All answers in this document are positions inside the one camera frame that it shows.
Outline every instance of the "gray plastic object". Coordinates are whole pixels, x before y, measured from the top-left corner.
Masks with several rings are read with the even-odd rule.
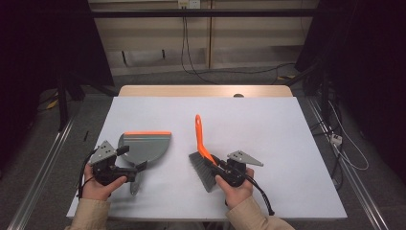
[[[171,133],[169,131],[136,131],[125,132],[120,137],[119,147],[129,146],[129,152],[122,158],[134,167],[147,161],[147,169],[151,162],[158,160],[168,149]],[[135,181],[130,183],[130,192],[133,196],[138,193],[144,171],[139,172]]]

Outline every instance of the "white tabletop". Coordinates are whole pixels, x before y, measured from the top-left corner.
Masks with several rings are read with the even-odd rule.
[[[145,172],[136,196],[124,184],[109,198],[109,216],[132,220],[224,220],[224,194],[207,193],[189,160],[196,151],[194,116],[200,114],[204,145],[221,159],[243,150],[264,166],[251,166],[276,216],[344,219],[347,214],[329,178],[296,98],[118,97],[98,140],[117,147],[126,131],[169,130],[169,148]],[[117,165],[126,166],[119,157]],[[263,213],[260,193],[254,197]],[[73,198],[67,217],[75,214]]]

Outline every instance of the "cable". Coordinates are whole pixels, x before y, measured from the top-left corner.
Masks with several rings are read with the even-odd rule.
[[[189,62],[191,64],[191,68],[192,68],[192,72],[188,71],[185,68],[184,62],[183,62],[183,55],[184,55],[184,50],[185,50],[185,41],[186,41],[186,45],[187,45],[187,51],[188,51],[188,57],[189,57]],[[231,74],[261,74],[261,73],[266,73],[266,72],[270,72],[275,70],[277,76],[275,77],[275,79],[270,83],[270,84],[274,84],[277,80],[278,80],[278,69],[287,65],[294,65],[296,63],[293,62],[288,62],[288,63],[283,63],[278,65],[277,67],[273,67],[270,69],[266,69],[266,70],[259,70],[259,71],[253,71],[253,72],[245,72],[245,71],[228,71],[228,70],[210,70],[210,71],[203,71],[203,72],[197,72],[192,64],[192,58],[191,58],[191,52],[190,52],[190,45],[189,45],[189,35],[188,35],[188,20],[186,17],[183,17],[183,42],[182,42],[182,53],[181,53],[181,63],[182,63],[182,68],[183,70],[191,75],[197,75],[201,80],[205,81],[205,82],[209,82],[212,84],[218,84],[216,82],[210,81],[210,80],[206,80],[203,79],[200,75],[204,75],[204,74],[211,74],[211,73],[231,73]]]
[[[83,186],[90,180],[87,180],[84,182],[84,184],[81,184],[81,180],[83,179],[84,175],[84,168],[86,167],[87,162],[89,162],[90,157],[96,152],[96,149],[91,150],[90,153],[84,158],[83,164],[81,165],[80,169],[80,175],[79,175],[79,180],[78,180],[78,199],[81,199],[81,196],[83,195]]]
[[[88,178],[86,181],[84,181],[84,183],[83,183],[83,185],[81,187],[83,188],[87,184],[87,182],[91,181],[94,178],[95,178],[94,176]]]
[[[338,154],[338,155],[335,157],[334,168],[333,168],[332,172],[330,173],[330,178],[333,179],[333,177],[334,177],[334,175],[335,175],[335,171],[337,170],[337,167],[340,168],[341,181],[340,181],[340,182],[337,182],[337,183],[338,183],[338,187],[335,188],[336,191],[339,191],[339,190],[342,188],[343,183],[344,183],[343,168],[341,167],[341,165],[340,165],[340,163],[339,163],[340,157],[341,157],[341,154]]]
[[[303,8],[303,4],[304,4],[304,0],[301,1],[301,10]],[[302,27],[302,33],[304,34],[304,39],[305,39],[305,29],[304,29],[304,23],[302,21],[302,17],[301,17],[301,27]]]
[[[193,70],[193,73],[187,71],[186,68],[185,68],[185,65],[183,64],[183,52],[184,52],[184,49],[185,49],[185,38],[186,38],[186,44],[187,44],[187,48],[188,48],[189,62],[190,62],[190,64],[191,64],[191,68],[192,68],[192,70]],[[181,63],[182,63],[182,68],[183,68],[183,70],[185,70],[186,73],[197,75],[198,78],[200,78],[201,80],[203,80],[203,81],[205,81],[205,82],[212,83],[212,84],[218,84],[218,83],[215,83],[215,82],[213,82],[213,81],[211,81],[211,80],[205,80],[205,79],[203,79],[203,78],[200,77],[199,74],[197,74],[197,72],[194,70],[193,63],[192,63],[192,58],[191,58],[191,52],[190,52],[190,50],[189,50],[188,20],[186,19],[186,17],[183,17],[183,42],[182,42]]]
[[[314,133],[314,134],[312,134],[312,135],[313,135],[313,137],[315,137],[315,136],[320,136],[320,135],[330,135],[331,132],[335,131],[338,127],[339,127],[339,126],[337,125],[335,128],[330,128],[329,131],[326,131],[326,132],[318,132],[318,133]]]
[[[259,184],[257,183],[257,181],[255,181],[255,179],[253,177],[251,177],[250,175],[247,175],[245,173],[242,173],[242,175],[244,175],[245,179],[248,180],[251,184],[253,184],[260,192],[260,194],[263,197],[263,200],[265,201],[266,204],[266,208],[268,209],[268,214],[269,216],[274,216],[275,212],[272,210],[271,207],[271,203],[269,202],[268,196],[266,195],[266,193],[259,187]]]
[[[317,126],[319,126],[321,123],[323,123],[325,120],[321,120],[320,122],[309,126],[308,128],[310,129],[310,131],[313,131],[314,129],[316,129]]]
[[[350,162],[350,160],[349,160],[345,155],[343,155],[343,153],[341,153],[340,150],[338,150],[338,153],[339,153],[339,154],[343,157],[343,159],[344,159],[347,163],[349,163],[353,168],[355,168],[355,169],[357,169],[357,170],[359,170],[359,171],[365,171],[365,170],[367,170],[367,169],[369,168],[369,166],[370,166],[370,163],[368,162],[367,157],[365,157],[365,155],[364,155],[364,153],[361,151],[361,149],[358,148],[358,147],[355,145],[355,143],[351,140],[351,138],[347,135],[347,133],[346,133],[346,131],[344,130],[343,125],[341,124],[340,119],[339,119],[339,117],[338,117],[338,115],[337,115],[337,112],[335,111],[334,106],[332,105],[331,101],[328,101],[328,103],[331,105],[331,108],[332,108],[332,110],[333,110],[333,112],[334,112],[334,115],[335,115],[335,117],[337,118],[338,125],[341,127],[343,133],[344,133],[344,134],[346,135],[346,137],[350,140],[350,142],[351,142],[351,143],[357,148],[357,150],[361,153],[361,155],[362,155],[362,157],[364,158],[364,160],[365,160],[367,166],[366,166],[365,168],[359,168],[359,167],[353,165],[353,164]]]

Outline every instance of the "orange handle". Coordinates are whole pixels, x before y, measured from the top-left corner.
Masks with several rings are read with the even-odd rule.
[[[216,165],[214,159],[212,158],[212,155],[203,146],[203,127],[200,116],[198,114],[194,119],[194,124],[196,127],[197,150],[200,152],[200,155],[202,155],[202,157],[206,157],[207,159],[212,161],[213,164]]]

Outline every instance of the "hand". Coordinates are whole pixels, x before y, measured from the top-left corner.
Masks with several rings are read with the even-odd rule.
[[[246,173],[254,177],[254,170],[247,168]],[[244,201],[246,198],[253,194],[254,188],[248,180],[245,180],[241,186],[235,188],[231,187],[221,176],[215,176],[215,182],[223,190],[226,195],[226,202],[230,209],[235,208],[240,202]]]
[[[122,176],[109,185],[102,185],[93,177],[92,167],[86,164],[84,168],[84,181],[90,179],[83,187],[82,198],[97,199],[106,201],[108,197],[126,182],[126,177]]]

